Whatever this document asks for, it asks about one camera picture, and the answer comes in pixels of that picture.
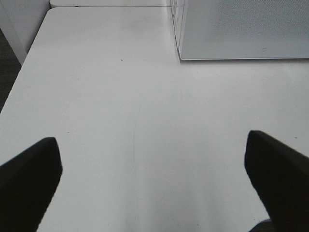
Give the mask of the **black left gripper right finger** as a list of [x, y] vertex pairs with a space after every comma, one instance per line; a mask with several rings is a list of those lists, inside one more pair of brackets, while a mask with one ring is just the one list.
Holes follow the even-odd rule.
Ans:
[[263, 131], [248, 134], [244, 167], [278, 232], [309, 230], [309, 159]]

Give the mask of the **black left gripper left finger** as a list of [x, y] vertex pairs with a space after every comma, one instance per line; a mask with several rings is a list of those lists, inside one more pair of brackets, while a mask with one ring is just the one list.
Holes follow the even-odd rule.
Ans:
[[43, 138], [0, 167], [0, 230], [35, 232], [56, 192], [62, 162], [54, 137]]

